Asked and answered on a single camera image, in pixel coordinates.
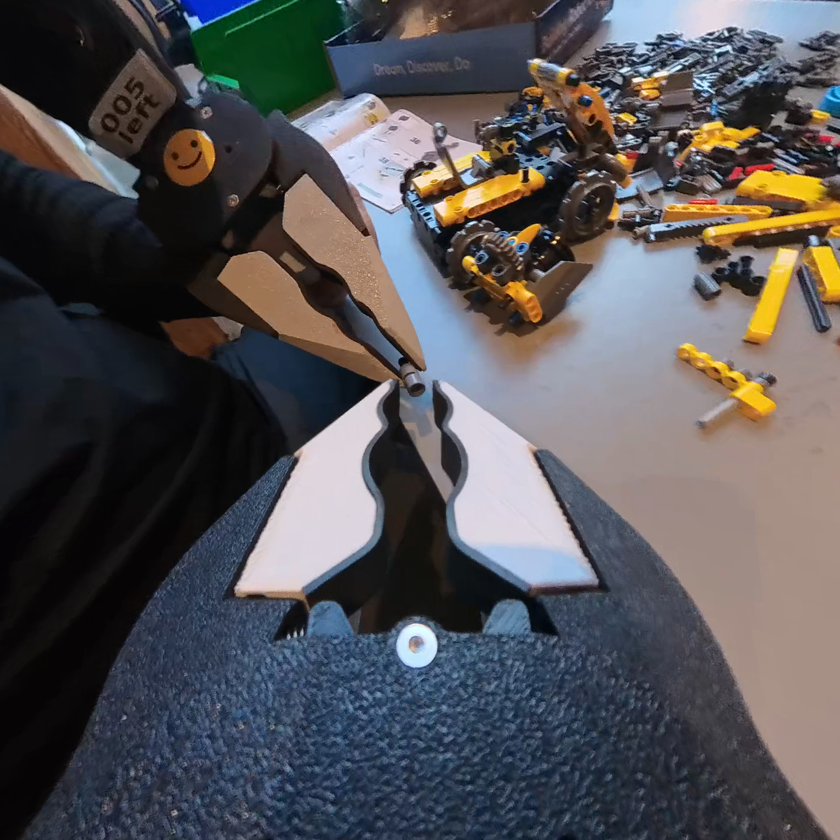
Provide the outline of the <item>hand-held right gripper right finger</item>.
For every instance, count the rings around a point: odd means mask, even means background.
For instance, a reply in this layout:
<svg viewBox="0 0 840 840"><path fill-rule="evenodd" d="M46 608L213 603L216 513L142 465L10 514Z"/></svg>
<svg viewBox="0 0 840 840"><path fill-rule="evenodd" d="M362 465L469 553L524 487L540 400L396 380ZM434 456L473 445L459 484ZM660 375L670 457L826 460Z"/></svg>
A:
<svg viewBox="0 0 840 840"><path fill-rule="evenodd" d="M445 381L433 386L446 501L448 574L481 607L595 591L599 578L525 437Z"/></svg>

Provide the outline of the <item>small yellow toy beam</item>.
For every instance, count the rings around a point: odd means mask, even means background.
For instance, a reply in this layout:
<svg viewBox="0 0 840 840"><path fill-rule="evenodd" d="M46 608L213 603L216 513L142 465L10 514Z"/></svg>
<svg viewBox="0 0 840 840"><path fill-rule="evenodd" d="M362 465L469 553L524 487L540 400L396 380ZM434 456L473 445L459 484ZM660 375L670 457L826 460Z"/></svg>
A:
<svg viewBox="0 0 840 840"><path fill-rule="evenodd" d="M728 396L720 404L696 420L700 430L706 431L732 414L758 422L775 413L776 402L769 395L769 390L778 381L774 374L751 374L749 371L738 370L729 361L716 360L692 343L678 346L675 356L728 391Z"/></svg>

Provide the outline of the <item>pile of toy parts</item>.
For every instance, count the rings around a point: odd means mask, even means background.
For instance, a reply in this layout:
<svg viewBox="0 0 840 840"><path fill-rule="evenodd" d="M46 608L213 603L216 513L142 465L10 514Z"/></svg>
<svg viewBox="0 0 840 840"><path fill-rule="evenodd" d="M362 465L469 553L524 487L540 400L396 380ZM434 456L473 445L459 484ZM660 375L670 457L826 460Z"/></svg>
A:
<svg viewBox="0 0 840 840"><path fill-rule="evenodd" d="M812 326L838 318L838 119L817 109L838 84L838 32L798 57L760 29L606 42L579 70L604 96L632 184L610 222L645 245L696 243L711 302L729 285L756 300L742 341L770 340L791 283Z"/></svg>

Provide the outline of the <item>white instruction booklet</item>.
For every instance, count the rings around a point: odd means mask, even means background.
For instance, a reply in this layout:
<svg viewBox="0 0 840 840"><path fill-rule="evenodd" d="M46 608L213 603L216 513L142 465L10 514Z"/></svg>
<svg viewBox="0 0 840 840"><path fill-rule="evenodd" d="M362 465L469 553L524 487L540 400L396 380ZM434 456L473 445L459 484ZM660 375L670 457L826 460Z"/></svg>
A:
<svg viewBox="0 0 840 840"><path fill-rule="evenodd" d="M370 93L327 101L292 123L320 142L365 201L390 214L403 207L404 173L420 161L440 163L433 126Z"/></svg>

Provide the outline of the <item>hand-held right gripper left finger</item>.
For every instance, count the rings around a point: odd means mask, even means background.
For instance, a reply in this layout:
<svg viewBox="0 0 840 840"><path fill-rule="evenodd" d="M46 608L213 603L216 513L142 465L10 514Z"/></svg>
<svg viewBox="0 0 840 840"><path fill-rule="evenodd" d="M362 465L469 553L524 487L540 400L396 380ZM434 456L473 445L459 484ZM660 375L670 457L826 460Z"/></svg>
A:
<svg viewBox="0 0 840 840"><path fill-rule="evenodd" d="M237 598L288 600L348 613L387 567L385 446L400 421L400 386L378 385L292 457L273 508L237 578Z"/></svg>

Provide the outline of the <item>person's black top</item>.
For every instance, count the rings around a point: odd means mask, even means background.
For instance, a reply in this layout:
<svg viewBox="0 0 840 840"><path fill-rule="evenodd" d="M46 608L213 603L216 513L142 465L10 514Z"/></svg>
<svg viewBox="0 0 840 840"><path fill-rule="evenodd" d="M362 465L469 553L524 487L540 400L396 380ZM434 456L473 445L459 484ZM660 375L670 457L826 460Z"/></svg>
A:
<svg viewBox="0 0 840 840"><path fill-rule="evenodd" d="M215 364L69 314L4 259L1 397L1 809L16 838L154 590L285 440Z"/></svg>

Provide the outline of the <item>yellow grey wheel assembly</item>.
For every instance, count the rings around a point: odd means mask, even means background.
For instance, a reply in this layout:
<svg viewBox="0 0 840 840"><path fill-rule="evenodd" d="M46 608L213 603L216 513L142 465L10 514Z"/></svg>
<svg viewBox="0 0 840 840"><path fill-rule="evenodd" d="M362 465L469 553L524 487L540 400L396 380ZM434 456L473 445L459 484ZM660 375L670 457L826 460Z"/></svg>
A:
<svg viewBox="0 0 840 840"><path fill-rule="evenodd" d="M487 220L457 232L446 266L475 305L493 303L512 327L553 320L593 268L578 261L561 232L546 224L508 232Z"/></svg>

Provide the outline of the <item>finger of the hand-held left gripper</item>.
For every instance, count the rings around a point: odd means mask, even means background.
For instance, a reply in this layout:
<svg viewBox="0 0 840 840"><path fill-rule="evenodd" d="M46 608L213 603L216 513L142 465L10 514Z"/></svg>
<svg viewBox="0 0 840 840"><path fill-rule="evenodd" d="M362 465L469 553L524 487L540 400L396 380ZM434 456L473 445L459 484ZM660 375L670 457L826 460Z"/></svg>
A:
<svg viewBox="0 0 840 840"><path fill-rule="evenodd" d="M269 226L282 340L362 375L425 371L424 352L370 219L341 174L301 175Z"/></svg>
<svg viewBox="0 0 840 840"><path fill-rule="evenodd" d="M197 277L197 299L226 319L374 382L398 378L328 315L315 309L292 275L263 252L211 258Z"/></svg>

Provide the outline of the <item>dark blue cardboard box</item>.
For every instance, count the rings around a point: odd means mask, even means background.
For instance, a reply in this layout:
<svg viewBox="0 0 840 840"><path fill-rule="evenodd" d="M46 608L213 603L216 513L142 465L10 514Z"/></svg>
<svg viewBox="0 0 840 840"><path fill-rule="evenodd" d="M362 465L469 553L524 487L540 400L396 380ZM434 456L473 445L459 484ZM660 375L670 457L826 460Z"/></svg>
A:
<svg viewBox="0 0 840 840"><path fill-rule="evenodd" d="M526 87L529 62L563 64L613 10L608 1L549 2L527 23L397 38L358 23L324 43L335 86L345 98L505 92Z"/></svg>

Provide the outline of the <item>blue plastic bin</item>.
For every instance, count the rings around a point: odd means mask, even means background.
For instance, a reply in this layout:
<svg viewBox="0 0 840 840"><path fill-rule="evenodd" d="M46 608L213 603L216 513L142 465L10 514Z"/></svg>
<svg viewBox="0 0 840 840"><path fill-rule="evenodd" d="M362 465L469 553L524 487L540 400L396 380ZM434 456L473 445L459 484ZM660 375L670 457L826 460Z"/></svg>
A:
<svg viewBox="0 0 840 840"><path fill-rule="evenodd" d="M252 4L252 1L179 1L186 16L206 25Z"/></svg>

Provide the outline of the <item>green box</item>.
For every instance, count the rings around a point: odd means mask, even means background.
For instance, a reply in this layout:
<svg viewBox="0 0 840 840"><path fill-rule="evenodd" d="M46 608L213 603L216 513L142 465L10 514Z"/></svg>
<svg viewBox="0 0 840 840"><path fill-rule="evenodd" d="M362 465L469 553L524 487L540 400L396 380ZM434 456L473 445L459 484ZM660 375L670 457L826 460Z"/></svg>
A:
<svg viewBox="0 0 840 840"><path fill-rule="evenodd" d="M235 80L243 98L268 116L334 89L324 45L342 26L338 2L260 1L203 19L191 38L203 74Z"/></svg>

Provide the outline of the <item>yellow black toy vehicle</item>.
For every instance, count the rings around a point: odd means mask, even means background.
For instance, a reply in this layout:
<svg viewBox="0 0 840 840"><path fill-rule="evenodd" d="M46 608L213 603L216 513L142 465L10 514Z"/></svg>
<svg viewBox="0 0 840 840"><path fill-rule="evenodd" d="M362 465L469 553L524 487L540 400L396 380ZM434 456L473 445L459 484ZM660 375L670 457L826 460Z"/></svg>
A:
<svg viewBox="0 0 840 840"><path fill-rule="evenodd" d="M533 84L503 114L475 121L478 151L454 157L436 122L435 157L402 176L416 235L447 277L459 255L474 254L479 237L496 229L546 226L562 246L599 235L618 192L633 182L599 89L542 58L530 60L528 73Z"/></svg>

